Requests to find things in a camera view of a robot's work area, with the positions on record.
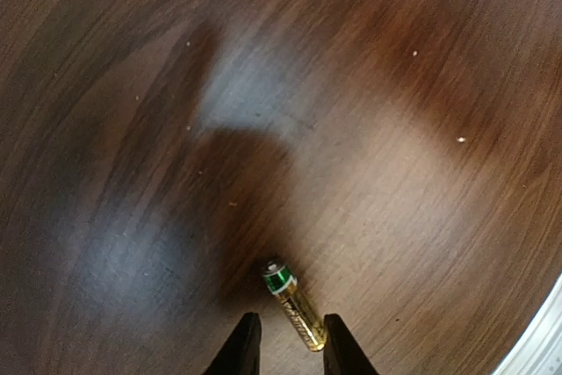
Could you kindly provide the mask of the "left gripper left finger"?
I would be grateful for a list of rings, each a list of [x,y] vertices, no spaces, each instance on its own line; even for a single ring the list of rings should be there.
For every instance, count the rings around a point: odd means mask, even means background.
[[[244,314],[205,375],[257,375],[260,373],[262,324],[257,313]]]

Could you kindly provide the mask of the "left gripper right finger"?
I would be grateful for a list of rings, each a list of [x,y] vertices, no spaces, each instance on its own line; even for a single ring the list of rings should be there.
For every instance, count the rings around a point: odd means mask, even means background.
[[[338,314],[327,314],[324,325],[327,330],[327,342],[323,349],[325,374],[378,375]]]

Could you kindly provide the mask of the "gold green battery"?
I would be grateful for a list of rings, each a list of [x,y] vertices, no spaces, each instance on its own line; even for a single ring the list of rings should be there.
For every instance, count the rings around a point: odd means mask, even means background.
[[[327,341],[323,319],[299,286],[289,265],[275,257],[264,265],[262,277],[306,347],[312,352],[323,350]]]

